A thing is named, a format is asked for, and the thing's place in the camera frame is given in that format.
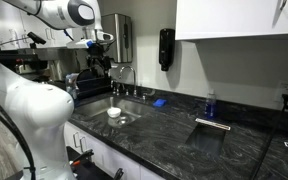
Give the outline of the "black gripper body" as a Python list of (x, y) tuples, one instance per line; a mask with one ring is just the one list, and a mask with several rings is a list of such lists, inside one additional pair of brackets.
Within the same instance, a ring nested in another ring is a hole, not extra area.
[(92, 44), (90, 48), (87, 49), (87, 66), (90, 68), (99, 65), (104, 71), (111, 68), (110, 57), (106, 54), (107, 49), (103, 45), (98, 43)]

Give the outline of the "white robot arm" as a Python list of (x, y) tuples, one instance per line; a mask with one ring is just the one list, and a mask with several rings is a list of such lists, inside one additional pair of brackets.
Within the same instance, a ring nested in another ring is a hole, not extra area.
[[(90, 26), (91, 37), (67, 44), (70, 49), (113, 41), (101, 25), (97, 0), (3, 0), (35, 16), (50, 28)], [(68, 160), (64, 125), (74, 110), (65, 90), (28, 80), (0, 63), (0, 121), (18, 141), (20, 180), (75, 180)]]

